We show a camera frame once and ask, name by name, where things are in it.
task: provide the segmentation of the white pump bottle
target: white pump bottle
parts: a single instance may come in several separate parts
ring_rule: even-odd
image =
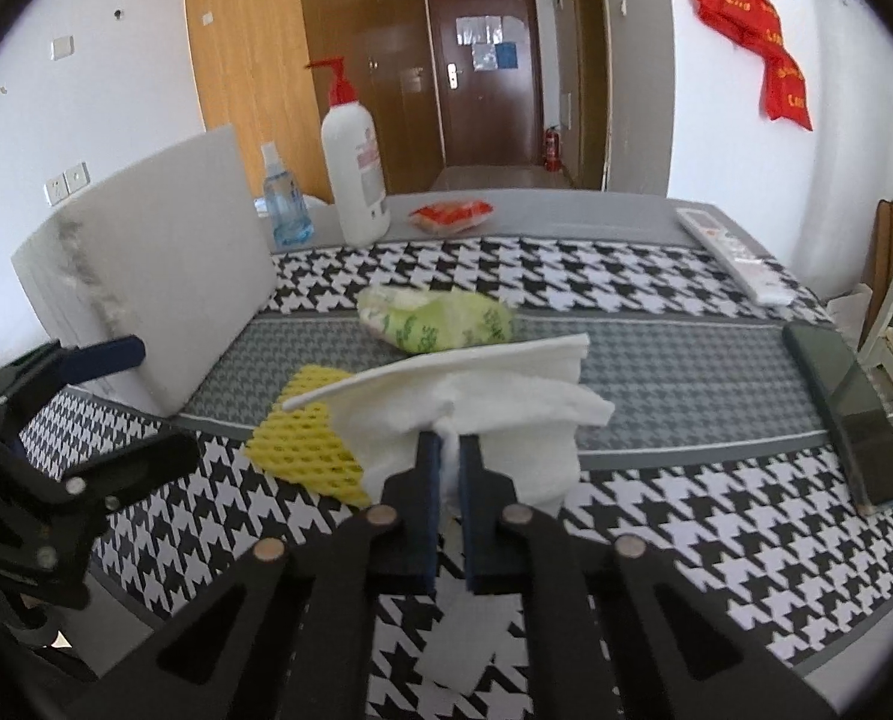
[[[370,111],[357,101],[344,74],[343,57],[311,62],[333,69],[330,110],[323,119],[323,155],[343,238],[351,247],[366,247],[390,229],[386,184],[380,165],[376,126]]]

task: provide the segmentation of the red cloth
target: red cloth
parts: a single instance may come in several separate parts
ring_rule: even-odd
[[[780,15],[770,0],[696,0],[700,20],[765,60],[763,108],[770,119],[791,119],[813,130],[807,81],[784,48]]]

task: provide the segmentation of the red pump head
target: red pump head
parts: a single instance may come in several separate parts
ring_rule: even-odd
[[[329,104],[345,105],[347,103],[356,103],[357,96],[353,84],[347,81],[347,74],[343,69],[344,57],[332,56],[330,59],[318,59],[316,62],[310,62],[306,66],[311,68],[330,67],[333,69],[333,85],[329,89]]]

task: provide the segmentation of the light switch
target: light switch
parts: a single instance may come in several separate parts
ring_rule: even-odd
[[[74,191],[80,191],[83,187],[89,185],[89,173],[86,171],[86,162],[80,162],[79,165],[68,167],[64,172],[66,178],[66,186],[73,194]]]
[[[64,37],[56,38],[51,43],[50,58],[56,62],[58,59],[66,59],[73,53],[73,35],[64,35]]]
[[[47,181],[43,185],[43,191],[45,191],[46,201],[50,205],[56,205],[70,196],[70,191],[66,188],[66,178],[62,175]]]
[[[573,92],[560,94],[560,127],[573,127]]]

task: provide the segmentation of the blue liquid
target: blue liquid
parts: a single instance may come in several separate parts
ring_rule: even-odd
[[[263,181],[263,196],[277,248],[302,244],[313,235],[304,196],[289,170]]]

